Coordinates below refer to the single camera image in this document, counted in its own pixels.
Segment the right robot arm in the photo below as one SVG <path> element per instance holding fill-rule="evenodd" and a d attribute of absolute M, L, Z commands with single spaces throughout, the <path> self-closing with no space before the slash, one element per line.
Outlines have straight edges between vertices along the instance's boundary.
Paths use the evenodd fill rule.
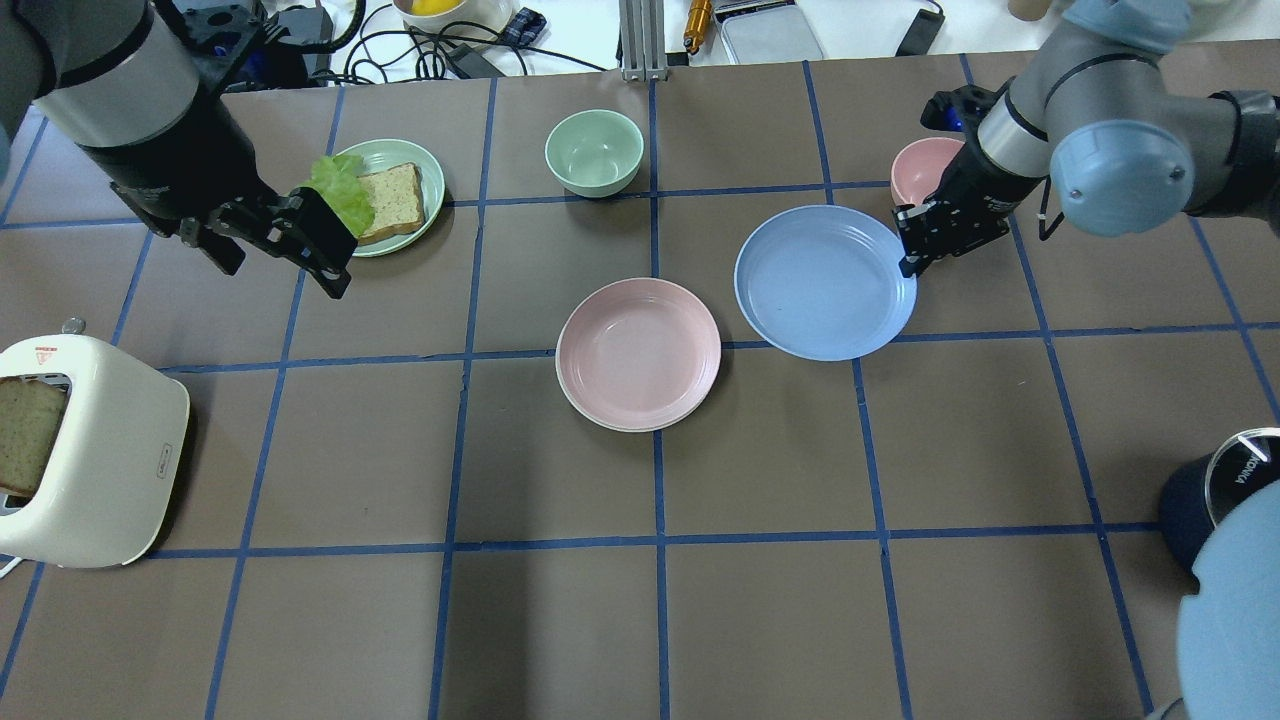
<path fill-rule="evenodd" d="M 1036 188 L 1089 234 L 1151 231 L 1178 214 L 1277 228 L 1277 97 L 1170 94 L 1160 61 L 1190 27 L 1185 1 L 1074 1 L 1023 73 L 989 91 L 936 94 L 929 129 L 964 133 L 937 188 L 901 204 L 900 274 L 1009 232 Z"/>

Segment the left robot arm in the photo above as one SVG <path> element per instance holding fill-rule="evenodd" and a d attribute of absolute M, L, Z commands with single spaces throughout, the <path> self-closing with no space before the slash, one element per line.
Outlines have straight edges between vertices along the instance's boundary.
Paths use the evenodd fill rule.
<path fill-rule="evenodd" d="M 5 1 L 3 131 L 37 108 L 155 233 L 236 274 L 252 245 L 306 270 L 332 299 L 355 236 L 315 190 L 280 195 L 189 53 L 177 10 L 152 1 Z"/>

